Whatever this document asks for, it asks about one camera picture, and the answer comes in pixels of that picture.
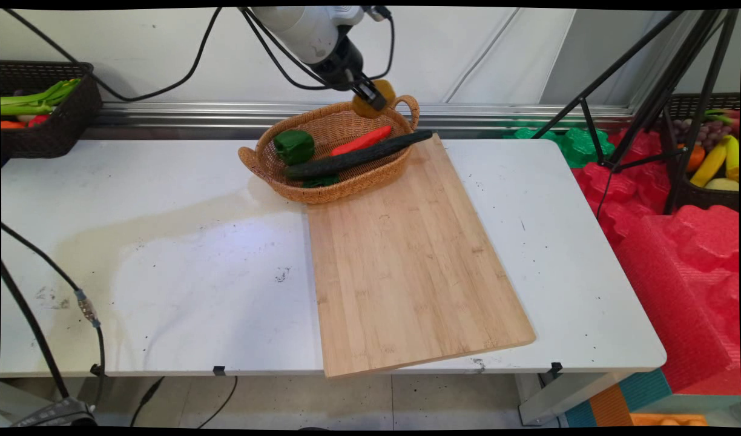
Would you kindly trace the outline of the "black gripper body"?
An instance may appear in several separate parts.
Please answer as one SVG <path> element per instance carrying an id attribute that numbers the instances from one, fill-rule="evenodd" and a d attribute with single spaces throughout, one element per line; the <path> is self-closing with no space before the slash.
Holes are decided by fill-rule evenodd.
<path id="1" fill-rule="evenodd" d="M 363 73 L 363 58 L 349 37 L 340 37 L 334 49 L 320 62 L 312 64 L 312 71 L 323 85 L 314 90 L 349 91 L 372 88 L 372 80 Z"/>

